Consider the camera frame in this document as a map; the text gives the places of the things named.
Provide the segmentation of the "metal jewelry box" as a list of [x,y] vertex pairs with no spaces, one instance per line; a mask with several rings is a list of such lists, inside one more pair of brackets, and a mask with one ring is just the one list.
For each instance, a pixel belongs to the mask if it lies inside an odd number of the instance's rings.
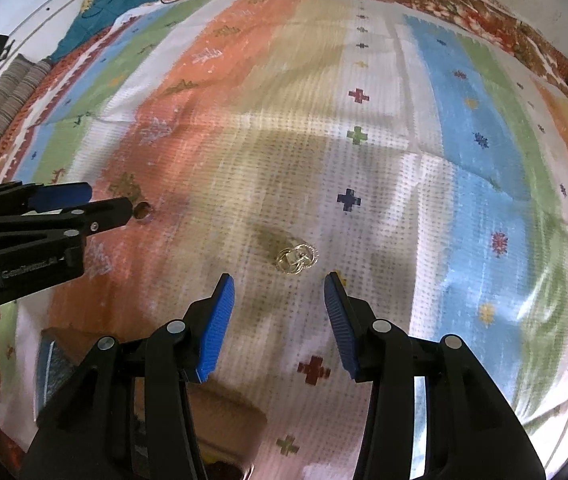
[[67,382],[93,342],[92,335],[71,327],[49,327],[42,331],[34,379],[35,417]]

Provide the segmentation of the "grey striped pillow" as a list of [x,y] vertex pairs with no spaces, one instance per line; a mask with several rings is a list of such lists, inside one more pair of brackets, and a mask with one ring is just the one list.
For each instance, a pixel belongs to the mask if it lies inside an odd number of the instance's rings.
[[0,139],[51,70],[48,58],[33,63],[18,54],[0,75]]

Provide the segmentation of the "small gold rings cluster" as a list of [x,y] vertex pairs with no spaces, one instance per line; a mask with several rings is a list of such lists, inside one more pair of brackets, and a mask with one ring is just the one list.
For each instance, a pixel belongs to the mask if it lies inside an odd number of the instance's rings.
[[319,253],[310,244],[301,243],[283,248],[277,255],[275,264],[278,270],[289,275],[298,275],[316,264]]

